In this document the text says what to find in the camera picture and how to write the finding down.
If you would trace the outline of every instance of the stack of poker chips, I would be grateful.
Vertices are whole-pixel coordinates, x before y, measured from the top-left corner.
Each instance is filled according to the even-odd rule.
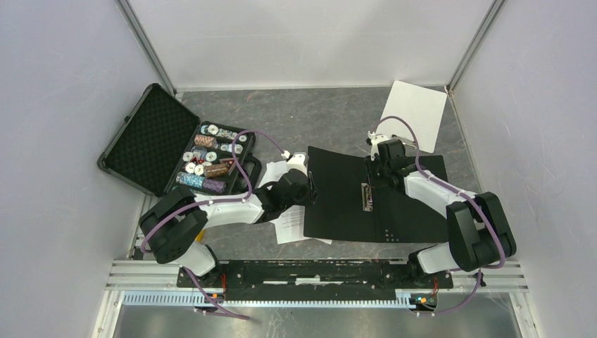
[[[221,151],[228,151],[229,153],[232,153],[232,145],[228,144],[228,143],[220,143],[220,150]],[[234,152],[237,153],[237,154],[240,154],[242,152],[242,145],[235,144],[234,145]]]
[[[216,137],[222,137],[224,139],[234,139],[238,133],[231,132],[230,130],[226,130],[223,128],[218,128],[216,125],[203,125],[201,126],[201,134],[207,135],[211,134]],[[239,137],[240,142],[246,141],[246,135],[241,135]]]
[[[211,136],[196,135],[195,144],[198,146],[206,146],[208,148],[218,148],[218,141]]]
[[[203,169],[203,174],[206,177],[218,177],[228,174],[228,166],[224,163],[214,164]]]
[[[203,188],[212,190],[214,192],[223,193],[226,189],[226,182],[210,180],[206,178],[203,180]]]
[[[226,182],[210,180],[189,173],[178,173],[178,175],[176,175],[176,182],[190,187],[208,189],[219,193],[223,193],[226,189]]]

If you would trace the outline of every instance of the gray table surface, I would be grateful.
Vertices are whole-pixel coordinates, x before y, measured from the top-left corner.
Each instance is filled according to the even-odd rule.
[[[316,146],[342,154],[365,156],[367,131],[379,120],[390,87],[239,90],[186,92],[182,103],[202,120],[263,130],[288,151]],[[413,155],[412,149],[407,154]],[[263,137],[253,150],[264,167],[281,160]],[[463,189],[479,190],[455,113],[446,102],[435,154],[443,155],[448,180]],[[203,243],[219,259],[406,258],[428,244],[385,244],[315,239],[277,244],[274,225],[223,225],[206,230]]]

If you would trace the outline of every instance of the white paper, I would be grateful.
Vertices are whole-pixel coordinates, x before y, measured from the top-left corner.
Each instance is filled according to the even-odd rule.
[[[286,171],[286,161],[268,163],[265,167],[265,174],[261,179],[259,186],[268,182],[278,181]],[[276,228],[276,240],[278,244],[303,241],[311,238],[303,236],[303,229],[305,227],[304,206],[292,206],[283,212],[280,217],[271,222],[274,223]],[[331,239],[315,239],[327,244],[332,243]]]
[[[444,92],[395,81],[382,118],[398,116],[404,119],[415,131],[419,148],[433,153],[447,97]],[[377,128],[377,133],[387,137],[394,134],[402,139],[413,140],[408,129],[397,120],[383,122]]]

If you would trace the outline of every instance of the white panel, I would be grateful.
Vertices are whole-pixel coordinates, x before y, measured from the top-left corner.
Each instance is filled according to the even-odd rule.
[[[445,92],[395,81],[388,95],[382,119],[397,116],[405,120],[417,137],[419,149],[432,154],[435,151],[447,97]],[[396,135],[407,144],[414,144],[410,130],[398,120],[386,120],[380,124],[377,134]]]
[[[131,0],[179,88],[446,84],[491,0]]]
[[[0,332],[89,337],[142,194],[96,160],[157,80],[114,1],[0,5]]]
[[[594,337],[597,7],[508,1],[455,90],[500,196],[545,337]]]

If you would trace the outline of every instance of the metal bar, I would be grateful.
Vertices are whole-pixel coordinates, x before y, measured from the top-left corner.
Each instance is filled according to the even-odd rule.
[[[458,67],[456,67],[456,71],[454,72],[452,78],[450,79],[450,82],[446,86],[448,88],[448,91],[452,92],[454,88],[456,88],[456,86],[458,85],[458,82],[462,78],[463,73],[468,68],[470,61],[472,60],[472,57],[476,54],[479,45],[487,35],[487,32],[489,31],[491,25],[493,25],[496,16],[502,9],[504,3],[505,0],[494,0],[494,2],[489,7],[489,10],[485,14],[485,17],[481,22],[481,25],[479,26],[477,32],[475,33],[474,37],[469,43],[467,50],[463,55],[463,58],[460,60]]]
[[[178,272],[179,266],[174,263],[114,261],[106,289],[125,291],[179,291],[191,289],[176,287]],[[454,287],[452,289],[440,289],[440,292],[468,292],[476,283],[475,271],[470,273],[464,271],[454,272],[452,273],[452,280]],[[485,269],[483,281],[487,286],[479,288],[478,292],[528,292],[527,281],[524,279],[520,264],[516,261],[506,262],[505,267],[501,269]],[[425,293],[431,292],[431,289],[402,289],[399,291]]]
[[[221,289],[206,292],[222,292]],[[223,306],[249,308],[415,308],[409,303],[410,293],[397,292],[394,300],[374,301],[223,301]],[[127,291],[124,305],[128,306],[201,306],[211,307],[198,291],[148,292]]]
[[[111,338],[116,330],[118,314],[125,298],[123,291],[105,291],[92,331],[92,338]]]
[[[149,41],[147,33],[145,33],[143,26],[141,26],[141,22],[139,21],[137,14],[135,14],[129,0],[116,0],[116,3],[120,7],[120,10],[122,11],[122,14],[124,15],[125,19],[127,19],[127,22],[131,27],[131,30],[133,31],[135,37],[137,38],[137,41],[141,45],[141,48],[143,48],[143,51],[145,52],[145,55],[147,56],[149,62],[153,66],[153,69],[158,74],[162,82],[162,85],[165,86],[165,89],[168,92],[170,92],[171,95],[175,95],[176,88],[174,87],[172,80],[168,76],[166,69],[160,61],[160,58],[158,57],[156,50],[153,48],[153,45]]]
[[[537,323],[533,318],[531,309],[531,299],[529,294],[511,293],[510,300],[518,321],[518,327],[522,338],[539,338],[541,335],[537,328]]]

